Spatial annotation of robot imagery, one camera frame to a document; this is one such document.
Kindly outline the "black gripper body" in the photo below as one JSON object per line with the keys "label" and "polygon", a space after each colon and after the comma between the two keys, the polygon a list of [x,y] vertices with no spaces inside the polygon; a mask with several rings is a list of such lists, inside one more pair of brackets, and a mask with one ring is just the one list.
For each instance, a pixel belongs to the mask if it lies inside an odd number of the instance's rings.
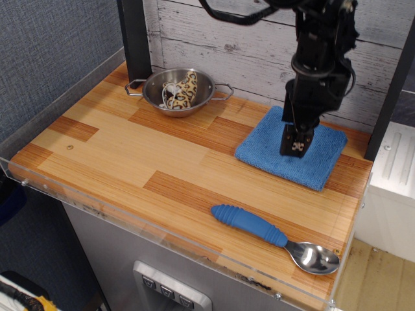
{"label": "black gripper body", "polygon": [[282,121],[290,136],[310,135],[321,115],[339,109],[355,86],[356,74],[351,60],[343,56],[321,69],[305,65],[295,56],[291,65],[296,77],[286,84]]}

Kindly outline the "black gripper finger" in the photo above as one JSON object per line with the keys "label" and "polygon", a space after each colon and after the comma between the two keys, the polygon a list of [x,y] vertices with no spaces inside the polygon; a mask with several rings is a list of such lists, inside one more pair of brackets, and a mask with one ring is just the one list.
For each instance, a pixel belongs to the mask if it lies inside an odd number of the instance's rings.
{"label": "black gripper finger", "polygon": [[313,129],[310,129],[309,131],[304,133],[304,135],[303,135],[303,144],[304,144],[304,146],[303,146],[302,156],[304,156],[307,153],[309,147],[311,146],[313,138],[314,138],[314,130]]}
{"label": "black gripper finger", "polygon": [[286,124],[283,128],[280,154],[282,156],[303,157],[305,134],[299,132],[295,125]]}

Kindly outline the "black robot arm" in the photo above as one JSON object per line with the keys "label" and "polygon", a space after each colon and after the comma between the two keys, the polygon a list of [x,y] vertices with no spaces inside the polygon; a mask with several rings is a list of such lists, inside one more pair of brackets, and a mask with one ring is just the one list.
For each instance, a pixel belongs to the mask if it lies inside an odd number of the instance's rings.
{"label": "black robot arm", "polygon": [[291,60],[296,76],[286,83],[280,154],[303,157],[320,116],[339,109],[355,85],[347,52],[355,48],[356,1],[269,1],[296,14],[297,48]]}

